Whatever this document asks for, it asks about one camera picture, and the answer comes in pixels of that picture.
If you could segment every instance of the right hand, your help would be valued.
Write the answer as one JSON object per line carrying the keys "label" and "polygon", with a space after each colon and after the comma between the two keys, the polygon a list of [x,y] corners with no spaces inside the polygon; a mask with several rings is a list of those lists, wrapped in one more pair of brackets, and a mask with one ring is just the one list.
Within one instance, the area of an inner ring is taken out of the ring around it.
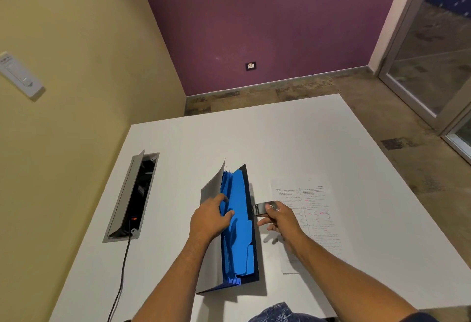
{"label": "right hand", "polygon": [[270,224],[267,230],[274,230],[283,236],[283,240],[288,244],[290,251],[294,252],[294,245],[304,236],[304,232],[299,226],[298,220],[291,208],[282,202],[276,201],[278,211],[274,210],[268,203],[265,205],[268,216],[257,222],[258,226]]}

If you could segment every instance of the floor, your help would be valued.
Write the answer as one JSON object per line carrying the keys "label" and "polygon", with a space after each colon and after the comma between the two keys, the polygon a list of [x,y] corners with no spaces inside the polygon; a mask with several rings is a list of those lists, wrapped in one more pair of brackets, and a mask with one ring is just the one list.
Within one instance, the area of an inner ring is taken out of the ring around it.
{"label": "floor", "polygon": [[[366,69],[284,81],[187,100],[186,115],[340,93],[471,267],[471,166]],[[430,310],[442,322],[470,322],[471,308]]]}
{"label": "floor", "polygon": [[439,114],[471,77],[471,19],[424,2],[390,74]]}

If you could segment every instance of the left hand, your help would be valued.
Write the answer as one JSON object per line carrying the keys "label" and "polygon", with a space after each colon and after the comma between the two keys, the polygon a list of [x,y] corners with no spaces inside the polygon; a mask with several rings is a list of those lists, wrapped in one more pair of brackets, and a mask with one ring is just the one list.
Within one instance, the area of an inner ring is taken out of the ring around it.
{"label": "left hand", "polygon": [[230,210],[221,216],[219,205],[226,198],[218,194],[214,198],[205,200],[193,213],[190,221],[190,239],[209,245],[209,243],[224,229],[229,227],[234,211]]}

